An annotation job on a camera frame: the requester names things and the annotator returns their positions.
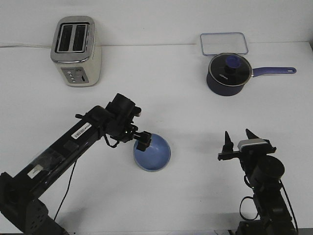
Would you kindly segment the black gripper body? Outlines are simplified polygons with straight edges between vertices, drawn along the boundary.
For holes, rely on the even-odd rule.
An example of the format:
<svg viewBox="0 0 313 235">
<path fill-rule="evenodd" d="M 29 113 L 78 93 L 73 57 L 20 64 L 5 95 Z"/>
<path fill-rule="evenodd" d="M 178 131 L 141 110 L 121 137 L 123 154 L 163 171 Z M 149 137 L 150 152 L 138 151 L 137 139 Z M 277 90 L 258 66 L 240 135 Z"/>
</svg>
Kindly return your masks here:
<svg viewBox="0 0 313 235">
<path fill-rule="evenodd" d="M 276 147 L 271 145 L 246 146 L 238 151 L 223 148 L 222 152 L 218 154 L 218 160 L 226 161 L 238 158 L 243 171 L 252 171 L 262 156 L 275 151 Z"/>
<path fill-rule="evenodd" d="M 123 127 L 114 126 L 111 132 L 107 133 L 113 140 L 119 142 L 128 142 L 132 139 L 139 139 L 142 136 L 141 132 L 138 132 L 138 127 L 133 124 L 125 124 Z"/>
</svg>

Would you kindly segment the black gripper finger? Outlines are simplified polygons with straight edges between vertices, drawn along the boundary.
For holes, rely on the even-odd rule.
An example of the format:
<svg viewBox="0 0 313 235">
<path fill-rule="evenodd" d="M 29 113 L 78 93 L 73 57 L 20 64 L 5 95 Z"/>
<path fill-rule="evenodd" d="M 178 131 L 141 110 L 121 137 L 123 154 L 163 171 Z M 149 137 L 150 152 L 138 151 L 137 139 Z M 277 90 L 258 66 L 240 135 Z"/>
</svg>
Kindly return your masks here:
<svg viewBox="0 0 313 235">
<path fill-rule="evenodd" d="M 246 128 L 246 136 L 249 140 L 258 139 L 259 137 Z"/>
<path fill-rule="evenodd" d="M 139 138 L 140 142 L 143 142 L 143 143 L 150 143 L 151 142 L 152 134 L 150 132 L 143 131 L 143 132 L 139 133 L 139 135 L 140 135 L 140 138 Z"/>
<path fill-rule="evenodd" d="M 136 149 L 140 151 L 145 151 L 149 146 L 150 146 L 149 141 L 148 142 L 138 141 Z"/>
<path fill-rule="evenodd" d="M 233 152 L 234 143 L 231 141 L 230 136 L 227 131 L 224 133 L 224 145 L 222 148 L 222 153 Z"/>
</svg>

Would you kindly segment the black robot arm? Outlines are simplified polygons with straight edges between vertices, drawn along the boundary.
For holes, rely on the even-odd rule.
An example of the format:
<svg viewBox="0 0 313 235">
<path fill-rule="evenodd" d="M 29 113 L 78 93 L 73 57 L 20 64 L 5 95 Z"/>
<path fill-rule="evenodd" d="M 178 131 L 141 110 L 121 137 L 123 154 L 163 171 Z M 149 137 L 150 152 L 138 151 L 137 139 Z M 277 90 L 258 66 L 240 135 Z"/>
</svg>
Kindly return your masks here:
<svg viewBox="0 0 313 235">
<path fill-rule="evenodd" d="M 299 233 L 295 215 L 285 191 L 281 177 L 284 165 L 272 154 L 276 147 L 246 129 L 247 139 L 238 143 L 234 151 L 233 142 L 225 133 L 224 145 L 218 160 L 239 159 L 244 182 L 252 189 L 257 215 L 253 219 L 244 217 L 235 232 L 237 235 L 297 235 Z"/>
<path fill-rule="evenodd" d="M 17 175 L 0 175 L 0 212 L 25 235 L 66 235 L 67 231 L 48 215 L 39 197 L 96 141 L 111 137 L 117 143 L 138 141 L 145 151 L 151 133 L 139 132 L 133 118 L 141 114 L 127 97 L 117 94 L 103 108 L 95 106 L 79 122 L 40 153 Z"/>
</svg>

